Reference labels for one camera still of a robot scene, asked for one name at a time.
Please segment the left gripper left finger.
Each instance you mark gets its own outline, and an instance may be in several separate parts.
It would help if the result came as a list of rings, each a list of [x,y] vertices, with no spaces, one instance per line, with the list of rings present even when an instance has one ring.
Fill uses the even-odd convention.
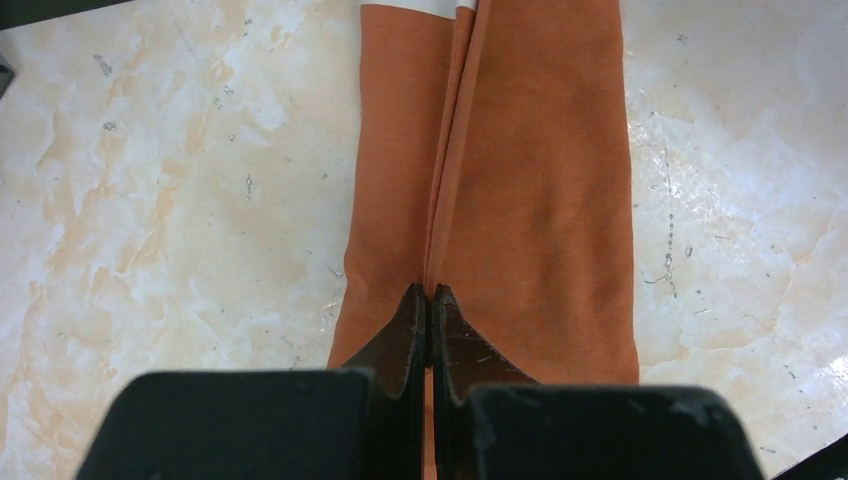
[[[345,368],[369,375],[363,479],[420,479],[424,459],[427,297],[411,284],[391,320]]]

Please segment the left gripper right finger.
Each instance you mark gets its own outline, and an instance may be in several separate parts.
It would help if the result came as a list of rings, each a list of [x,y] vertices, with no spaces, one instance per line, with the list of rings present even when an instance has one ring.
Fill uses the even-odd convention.
[[[430,309],[434,372],[435,460],[440,479],[484,479],[486,450],[495,445],[491,416],[473,395],[538,382],[492,346],[464,317],[447,285]]]

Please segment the orange underwear white waistband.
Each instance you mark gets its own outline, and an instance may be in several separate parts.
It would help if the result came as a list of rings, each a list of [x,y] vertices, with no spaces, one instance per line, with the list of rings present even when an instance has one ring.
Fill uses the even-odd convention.
[[[638,383],[616,1],[363,1],[347,286],[328,363],[411,284],[545,384]]]

